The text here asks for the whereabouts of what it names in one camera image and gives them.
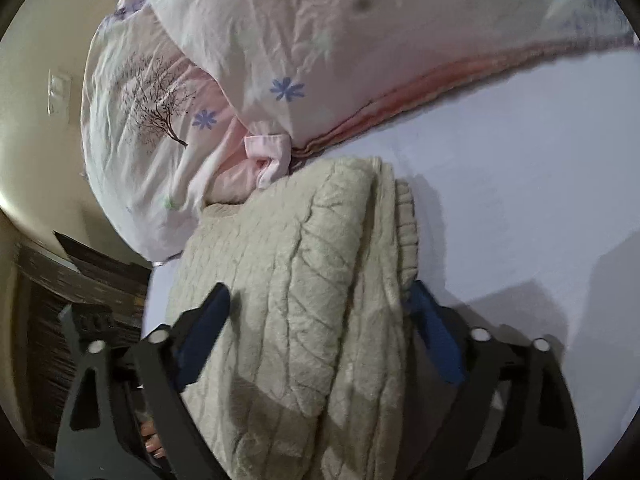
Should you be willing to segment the person hand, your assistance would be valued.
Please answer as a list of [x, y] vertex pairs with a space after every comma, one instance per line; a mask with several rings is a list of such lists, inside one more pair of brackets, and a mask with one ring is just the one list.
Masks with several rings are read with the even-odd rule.
[[166, 452], [163, 448], [160, 435], [155, 428], [154, 422], [151, 419], [142, 422], [140, 431], [146, 452], [154, 458], [164, 458], [166, 456]]

